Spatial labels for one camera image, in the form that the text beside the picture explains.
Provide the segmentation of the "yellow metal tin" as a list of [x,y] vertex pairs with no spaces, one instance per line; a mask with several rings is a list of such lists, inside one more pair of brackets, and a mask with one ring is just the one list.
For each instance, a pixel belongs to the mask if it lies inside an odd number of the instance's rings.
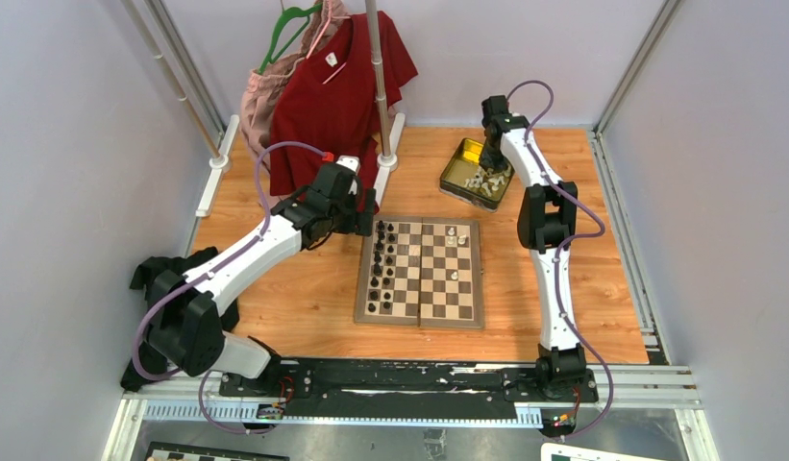
[[495,171],[479,164],[483,145],[465,137],[456,147],[439,179],[439,190],[469,205],[495,212],[508,189],[514,170]]

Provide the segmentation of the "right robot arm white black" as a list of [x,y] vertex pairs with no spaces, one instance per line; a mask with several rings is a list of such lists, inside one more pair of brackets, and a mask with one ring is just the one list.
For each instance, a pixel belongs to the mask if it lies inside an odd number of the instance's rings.
[[554,172],[534,140],[530,122],[509,110],[504,95],[481,102],[485,142],[480,164],[501,171],[510,167],[524,186],[517,235],[530,252],[538,283],[542,314],[541,339],[534,372],[524,382],[514,378],[518,392],[531,386],[545,400],[561,400],[584,380],[585,358],[573,328],[569,261],[576,230],[577,195],[571,182]]

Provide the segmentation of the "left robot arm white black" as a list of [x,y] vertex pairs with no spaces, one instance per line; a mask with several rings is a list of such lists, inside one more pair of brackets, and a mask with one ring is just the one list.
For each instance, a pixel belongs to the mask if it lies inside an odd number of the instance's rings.
[[278,354],[259,340],[227,331],[222,318],[249,286],[284,260],[334,234],[372,233],[375,192],[363,189],[359,171],[355,157],[323,163],[312,184],[278,203],[230,248],[182,274],[159,274],[135,344],[151,347],[188,376],[243,376],[255,395],[273,395],[281,371],[270,363]]

